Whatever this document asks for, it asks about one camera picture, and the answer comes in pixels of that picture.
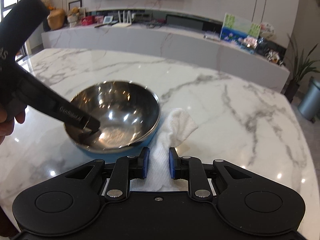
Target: bowl rim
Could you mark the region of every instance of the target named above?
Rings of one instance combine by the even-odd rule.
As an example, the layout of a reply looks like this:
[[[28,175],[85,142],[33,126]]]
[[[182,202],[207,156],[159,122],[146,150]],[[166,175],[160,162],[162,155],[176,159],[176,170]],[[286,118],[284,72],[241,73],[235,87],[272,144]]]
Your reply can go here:
[[[154,130],[155,128],[158,126],[159,124],[159,121],[160,121],[160,116],[161,116],[161,105],[160,105],[160,100],[159,100],[159,97],[156,95],[156,93],[154,93],[151,89],[149,89],[147,86],[143,87],[141,84],[139,83],[136,83],[136,82],[133,82],[133,81],[128,81],[128,80],[110,80],[110,81],[103,81],[103,82],[100,82],[100,83],[96,83],[90,87],[87,87],[83,90],[81,90],[79,93],[77,93],[71,100],[70,102],[72,102],[72,100],[74,100],[77,96],[79,96],[84,90],[87,90],[87,89],[90,89],[90,88],[93,88],[93,87],[96,87],[96,86],[99,86],[99,85],[102,85],[102,84],[106,84],[106,83],[114,83],[114,82],[124,82],[124,83],[129,83],[129,84],[134,84],[136,86],[139,86],[145,90],[147,90],[152,96],[153,98],[156,100],[157,102],[157,105],[158,105],[158,108],[159,108],[159,113],[158,113],[158,117],[157,117],[157,120],[155,122],[155,124],[153,125],[152,128],[149,129],[148,132],[146,132],[143,136],[135,139],[134,141],[130,142],[130,143],[127,143],[125,145],[121,145],[119,147],[113,147],[113,148],[103,148],[103,149],[95,149],[93,148],[92,146],[88,146],[88,145],[84,145],[84,144],[81,144],[81,143],[78,143],[76,142],[68,133],[67,131],[67,127],[66,127],[66,124],[63,123],[63,126],[64,126],[64,130],[65,132],[67,133],[67,135],[69,136],[69,138],[73,141],[74,144],[76,144],[77,146],[83,148],[83,149],[86,149],[88,150],[89,152],[94,152],[94,153],[108,153],[108,152],[114,152],[114,151],[117,151],[117,150],[120,150],[122,148],[125,148],[125,147],[130,147],[132,144],[134,143],[137,143],[137,142],[142,142],[147,136],[149,136]]]

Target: stainless steel trash can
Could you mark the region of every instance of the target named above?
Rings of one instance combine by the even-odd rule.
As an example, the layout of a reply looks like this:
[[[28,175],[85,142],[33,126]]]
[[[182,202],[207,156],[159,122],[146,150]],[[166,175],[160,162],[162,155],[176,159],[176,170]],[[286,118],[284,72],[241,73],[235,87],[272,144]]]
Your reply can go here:
[[[311,120],[320,110],[320,81],[312,79],[309,90],[304,99],[298,106],[300,113],[307,119]]]

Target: blue gripper pad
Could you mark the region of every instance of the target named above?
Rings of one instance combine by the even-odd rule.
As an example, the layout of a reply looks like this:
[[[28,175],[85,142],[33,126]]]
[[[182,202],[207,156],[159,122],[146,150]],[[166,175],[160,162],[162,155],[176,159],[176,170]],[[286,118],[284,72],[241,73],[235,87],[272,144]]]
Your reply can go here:
[[[173,160],[173,155],[172,155],[172,151],[171,149],[169,149],[169,164],[170,164],[170,174],[171,174],[171,178],[174,179],[175,178],[175,169],[174,169],[174,160]]]
[[[143,178],[145,179],[148,174],[148,164],[149,164],[149,154],[150,154],[150,149],[148,148],[146,154],[144,155],[143,158],[143,170],[142,170],[142,175]]]

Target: woven basket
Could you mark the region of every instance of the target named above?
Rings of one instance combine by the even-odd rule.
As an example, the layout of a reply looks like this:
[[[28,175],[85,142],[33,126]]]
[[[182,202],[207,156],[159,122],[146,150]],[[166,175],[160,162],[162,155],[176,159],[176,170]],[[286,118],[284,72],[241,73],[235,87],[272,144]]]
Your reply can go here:
[[[63,9],[52,10],[47,17],[51,30],[58,30],[63,27],[66,13]]]

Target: hand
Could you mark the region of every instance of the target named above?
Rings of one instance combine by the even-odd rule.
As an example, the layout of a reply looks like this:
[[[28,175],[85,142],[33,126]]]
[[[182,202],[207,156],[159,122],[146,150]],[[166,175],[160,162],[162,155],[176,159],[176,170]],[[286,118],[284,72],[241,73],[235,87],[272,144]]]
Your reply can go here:
[[[20,114],[18,114],[15,118],[18,123],[24,123],[26,114],[23,111]],[[7,135],[12,134],[13,128],[14,128],[14,120],[12,119],[9,122],[5,122],[6,119],[7,119],[7,112],[0,105],[0,144],[4,141],[4,138]]]

